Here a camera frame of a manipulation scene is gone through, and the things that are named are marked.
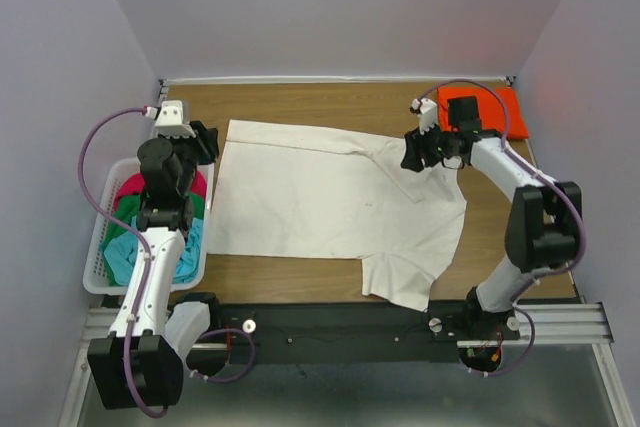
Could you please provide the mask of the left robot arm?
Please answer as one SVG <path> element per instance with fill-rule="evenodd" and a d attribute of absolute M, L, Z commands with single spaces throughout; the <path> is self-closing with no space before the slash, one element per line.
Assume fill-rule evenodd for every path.
<path fill-rule="evenodd" d="M 212 294 L 189 294 L 169 304 L 174 276 L 193 229 L 189 196 L 198 169 L 219 155 L 218 132 L 199 121 L 162 127 L 138 149 L 145 181 L 136 223 L 105 211 L 104 218 L 135 238 L 135 262 L 123 304 L 103 338 L 90 341 L 87 360 L 103 406 L 137 408 L 161 418 L 179 401 L 186 358 L 196 341 L 222 327 Z"/>

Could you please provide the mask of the white t-shirt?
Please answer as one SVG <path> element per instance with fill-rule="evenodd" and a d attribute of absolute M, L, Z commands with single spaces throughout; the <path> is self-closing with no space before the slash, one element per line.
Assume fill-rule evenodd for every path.
<path fill-rule="evenodd" d="M 453 170 L 407 171 L 403 154 L 398 138 L 233 120 L 207 249 L 358 259 L 364 294 L 423 311 L 453 261 L 467 203 Z"/>

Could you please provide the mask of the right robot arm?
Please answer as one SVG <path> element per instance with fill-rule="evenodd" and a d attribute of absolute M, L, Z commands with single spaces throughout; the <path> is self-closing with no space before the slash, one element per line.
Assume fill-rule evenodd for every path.
<path fill-rule="evenodd" d="M 576 266 L 586 247 L 582 194 L 574 182 L 560 182 L 535 168 L 495 129 L 485 129 L 473 96 L 449 104 L 449 129 L 441 127 L 437 104 L 418 98 L 410 110 L 419 125 L 404 136 L 401 166 L 419 173 L 460 160 L 483 173 L 510 201 L 505 256 L 491 275 L 467 294 L 452 322 L 470 339 L 506 324 L 514 302 L 536 281 Z"/>

